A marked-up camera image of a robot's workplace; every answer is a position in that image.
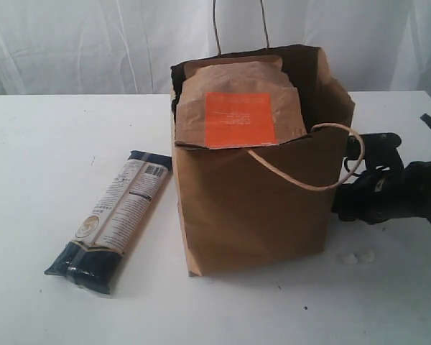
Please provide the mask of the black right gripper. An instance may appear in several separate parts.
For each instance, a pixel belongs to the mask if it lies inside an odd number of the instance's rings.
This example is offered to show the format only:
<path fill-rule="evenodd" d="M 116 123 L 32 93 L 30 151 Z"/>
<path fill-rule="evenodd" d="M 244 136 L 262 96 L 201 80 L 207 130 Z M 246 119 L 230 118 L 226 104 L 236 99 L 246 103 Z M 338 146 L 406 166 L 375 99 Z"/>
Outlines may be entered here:
<path fill-rule="evenodd" d="M 341 221 L 367 224 L 417 216 L 405 174 L 384 170 L 366 171 L 355 182 L 339 186 L 332 212 Z"/>

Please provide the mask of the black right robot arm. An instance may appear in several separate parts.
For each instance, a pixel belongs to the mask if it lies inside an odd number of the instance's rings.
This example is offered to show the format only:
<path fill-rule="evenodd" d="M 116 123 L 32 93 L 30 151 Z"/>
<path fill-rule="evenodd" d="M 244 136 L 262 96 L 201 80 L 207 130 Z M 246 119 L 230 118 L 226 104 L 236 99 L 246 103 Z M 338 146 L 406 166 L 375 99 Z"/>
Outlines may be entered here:
<path fill-rule="evenodd" d="M 431 161 L 398 172 L 365 171 L 337 188 L 332 212 L 342 221 L 379 224 L 391 219 L 431 219 Z"/>

